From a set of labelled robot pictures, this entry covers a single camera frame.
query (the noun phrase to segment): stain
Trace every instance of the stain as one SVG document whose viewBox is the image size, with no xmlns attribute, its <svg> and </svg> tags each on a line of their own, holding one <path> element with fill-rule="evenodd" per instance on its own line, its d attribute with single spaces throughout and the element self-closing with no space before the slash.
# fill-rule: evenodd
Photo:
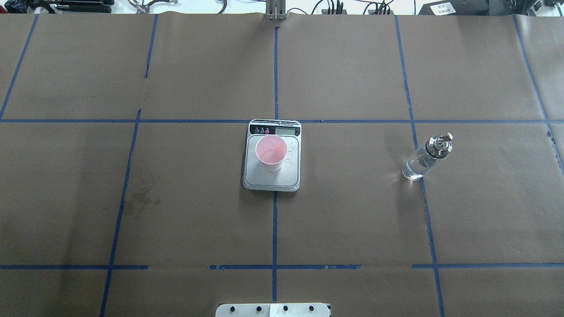
<svg viewBox="0 0 564 317">
<path fill-rule="evenodd" d="M 132 166 L 135 165 L 138 167 L 133 168 L 132 182 L 129 187 L 133 194 L 125 202 L 124 215 L 133 215 L 137 219 L 146 207 L 152 208 L 153 205 L 160 205 L 161 200 L 151 198 L 151 189 L 157 182 L 157 177 L 150 171 L 151 168 L 144 160 L 132 164 Z"/>
</svg>

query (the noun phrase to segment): metal bracket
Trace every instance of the metal bracket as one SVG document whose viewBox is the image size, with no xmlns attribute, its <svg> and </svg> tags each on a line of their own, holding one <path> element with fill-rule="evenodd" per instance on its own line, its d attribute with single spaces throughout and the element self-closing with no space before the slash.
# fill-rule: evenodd
<svg viewBox="0 0 564 317">
<path fill-rule="evenodd" d="M 266 0 L 267 20 L 286 20 L 286 0 Z"/>
</svg>

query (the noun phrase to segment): metal plate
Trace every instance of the metal plate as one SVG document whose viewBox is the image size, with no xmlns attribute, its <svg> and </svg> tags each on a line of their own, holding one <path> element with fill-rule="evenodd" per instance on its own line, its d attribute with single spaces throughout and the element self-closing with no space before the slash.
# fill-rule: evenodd
<svg viewBox="0 0 564 317">
<path fill-rule="evenodd" d="M 215 317 L 233 316 L 331 317 L 331 309 L 323 303 L 256 303 L 222 304 L 215 311 Z"/>
<path fill-rule="evenodd" d="M 282 167 L 275 172 L 265 170 L 255 153 L 257 142 L 265 135 L 252 135 L 247 139 L 243 186 L 249 190 L 287 191 L 299 188 L 300 148 L 298 138 L 280 135 L 286 142 L 288 153 Z"/>
</svg>

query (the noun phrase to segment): water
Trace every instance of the water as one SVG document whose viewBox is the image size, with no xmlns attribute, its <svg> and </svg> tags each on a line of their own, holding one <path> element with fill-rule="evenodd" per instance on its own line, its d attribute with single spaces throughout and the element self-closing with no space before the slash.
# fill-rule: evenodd
<svg viewBox="0 0 564 317">
<path fill-rule="evenodd" d="M 430 156 L 423 148 L 423 153 L 419 150 L 411 154 L 402 166 L 403 175 L 410 180 L 418 180 L 425 176 L 437 163 L 437 159 Z"/>
</svg>

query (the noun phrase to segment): label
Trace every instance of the label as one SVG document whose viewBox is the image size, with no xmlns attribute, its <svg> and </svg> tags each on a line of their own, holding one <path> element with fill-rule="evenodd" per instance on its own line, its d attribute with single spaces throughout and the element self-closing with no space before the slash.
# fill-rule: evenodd
<svg viewBox="0 0 564 317">
<path fill-rule="evenodd" d="M 439 3 L 438 5 L 430 6 L 435 15 L 446 15 L 456 13 L 454 7 L 450 2 Z"/>
</svg>

